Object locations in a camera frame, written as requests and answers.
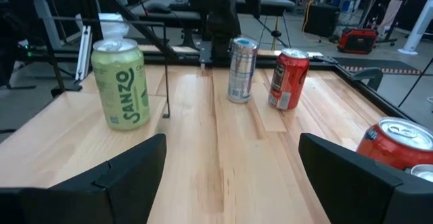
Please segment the can lid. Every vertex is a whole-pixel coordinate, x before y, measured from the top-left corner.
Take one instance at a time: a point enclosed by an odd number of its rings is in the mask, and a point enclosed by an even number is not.
[[[101,52],[122,52],[134,49],[138,46],[132,39],[103,39],[96,41],[93,48]]]
[[[407,147],[433,151],[433,133],[425,127],[402,118],[382,118],[381,130],[390,138]]]
[[[257,41],[247,38],[247,37],[238,37],[233,39],[233,43],[236,45],[248,48],[248,49],[256,49]]]
[[[411,169],[411,174],[433,183],[433,165],[419,164]]]
[[[290,58],[309,58],[309,54],[299,49],[285,48],[281,50],[281,54],[286,55]]]

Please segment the green can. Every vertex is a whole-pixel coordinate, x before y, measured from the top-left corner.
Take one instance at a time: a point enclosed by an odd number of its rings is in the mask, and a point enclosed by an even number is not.
[[[99,96],[108,125],[135,129],[150,118],[143,53],[131,39],[104,39],[91,56]]]

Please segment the red equipment case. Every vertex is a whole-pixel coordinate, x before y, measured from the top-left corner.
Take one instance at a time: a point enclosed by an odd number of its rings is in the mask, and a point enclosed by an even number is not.
[[[368,28],[345,28],[338,43],[338,51],[368,54],[375,45],[378,34]]]

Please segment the soda can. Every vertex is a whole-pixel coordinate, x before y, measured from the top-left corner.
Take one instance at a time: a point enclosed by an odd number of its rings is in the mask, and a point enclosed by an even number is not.
[[[93,44],[91,63],[108,126],[137,128],[150,118],[143,53],[132,39]]]
[[[245,103],[250,97],[252,76],[256,68],[257,42],[246,37],[234,38],[231,44],[229,88],[230,101]]]
[[[280,110],[293,109],[298,105],[310,60],[307,52],[283,49],[277,58],[268,102]]]
[[[403,171],[433,164],[433,132],[402,118],[382,118],[365,132],[357,152]]]
[[[411,169],[411,174],[433,183],[433,165],[419,164]]]

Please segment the white pole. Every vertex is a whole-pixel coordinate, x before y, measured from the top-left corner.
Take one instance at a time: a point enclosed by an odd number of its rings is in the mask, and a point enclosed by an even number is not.
[[[409,38],[406,41],[405,46],[402,49],[398,49],[400,53],[407,54],[407,55],[418,54],[418,52],[415,51],[415,48],[417,47],[419,41],[424,35],[424,32],[426,31],[427,26],[429,25],[432,18],[433,18],[433,0],[427,0],[426,4],[424,5],[424,8],[422,9],[421,14],[419,15],[417,22],[415,23],[415,26],[412,29],[411,34],[409,35]]]

